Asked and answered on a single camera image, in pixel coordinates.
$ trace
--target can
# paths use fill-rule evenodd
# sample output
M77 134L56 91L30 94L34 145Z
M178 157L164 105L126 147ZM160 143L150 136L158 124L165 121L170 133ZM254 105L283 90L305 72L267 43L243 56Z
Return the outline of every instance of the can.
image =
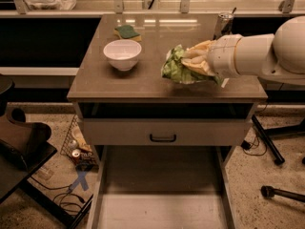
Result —
M79 158L80 158L81 150L80 149L74 149L71 153L72 159L75 164L78 163Z
M68 143L68 148L69 149L77 149L78 148L78 142L75 139L72 139L69 143Z
M221 36L230 34L232 30L232 24L234 20L234 14L229 12L221 12L218 14L216 26L214 29L213 40L219 39Z

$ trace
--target white bowl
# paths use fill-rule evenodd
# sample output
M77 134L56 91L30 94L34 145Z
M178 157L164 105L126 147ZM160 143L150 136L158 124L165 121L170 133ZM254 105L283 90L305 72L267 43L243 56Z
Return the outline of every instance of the white bowl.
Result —
M141 51L139 43L126 39L112 41L104 48L108 62L122 72L130 70L138 62Z

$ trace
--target small green item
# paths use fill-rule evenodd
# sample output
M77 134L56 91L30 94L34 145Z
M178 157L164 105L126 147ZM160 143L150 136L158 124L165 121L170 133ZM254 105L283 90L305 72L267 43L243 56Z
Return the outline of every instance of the small green item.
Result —
M161 75L169 78L173 82L182 84L193 84L199 81L212 80L217 85L221 85L223 79L218 76L207 76L191 71L181 63L184 50L181 45L176 46L168 53L168 58L162 67Z
M131 25L124 25L114 29L114 34L118 35L121 39L131 39L135 41L141 40L141 35L136 32Z

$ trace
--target speckled floor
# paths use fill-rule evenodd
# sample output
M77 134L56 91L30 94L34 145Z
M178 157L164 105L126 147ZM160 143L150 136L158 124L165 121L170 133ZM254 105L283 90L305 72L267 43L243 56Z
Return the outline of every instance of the speckled floor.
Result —
M67 105L24 105L19 106L27 113L28 121L43 121L52 128L50 143L58 150L46 164L51 171L48 179L45 174L37 173L34 177L49 187L65 186L73 183L77 178L74 165L60 155L67 131L71 125L74 112L70 104ZM304 106L269 106L257 114L264 128L298 124L305 116ZM254 142L255 132L251 129L246 140ZM286 136L274 139L274 144L285 157L286 162L281 166L274 164L274 157L270 151L263 156L249 156L249 154L263 154L265 146L260 141L258 147L253 147L246 154L241 147L236 147L226 170L228 173L230 193L233 199L235 222L240 229L302 229L305 225L304 203L288 198L275 196L265 199L260 194L262 185L270 185L305 195L305 165L301 163L305 157L305 135ZM92 194L97 169L86 175L89 189L83 191L77 186L74 192L84 199ZM50 198L55 198L61 190L51 191L31 181ZM85 217L77 228L85 228L88 217ZM36 204L22 191L17 190L0 205L0 228L64 228L64 226L48 212Z

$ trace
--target counter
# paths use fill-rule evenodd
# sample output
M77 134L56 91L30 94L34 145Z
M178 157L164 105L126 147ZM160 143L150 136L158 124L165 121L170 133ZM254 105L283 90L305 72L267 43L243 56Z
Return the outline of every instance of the counter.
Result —
M161 77L166 53L212 39L216 17L103 15L68 94L96 158L104 145L88 228L238 227L223 168L267 98L264 90L253 76L230 79L225 88ZM142 53L123 73L102 51L124 24L141 34Z

